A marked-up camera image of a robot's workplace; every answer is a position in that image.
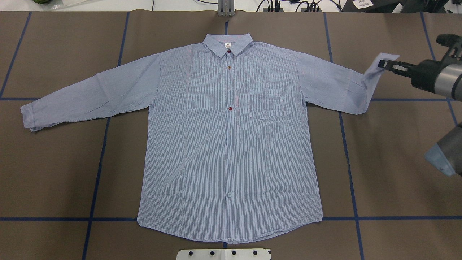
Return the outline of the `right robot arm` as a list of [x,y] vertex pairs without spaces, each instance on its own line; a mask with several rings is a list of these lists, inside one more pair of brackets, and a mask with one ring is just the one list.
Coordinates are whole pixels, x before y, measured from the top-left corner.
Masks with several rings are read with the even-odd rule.
[[424,158],[445,176],[461,176],[461,122],[456,122],[455,111],[450,104],[452,99],[461,101],[461,64],[424,60],[414,65],[402,61],[381,60],[378,67],[408,77],[416,89],[444,97],[452,119],[452,129],[429,148]]

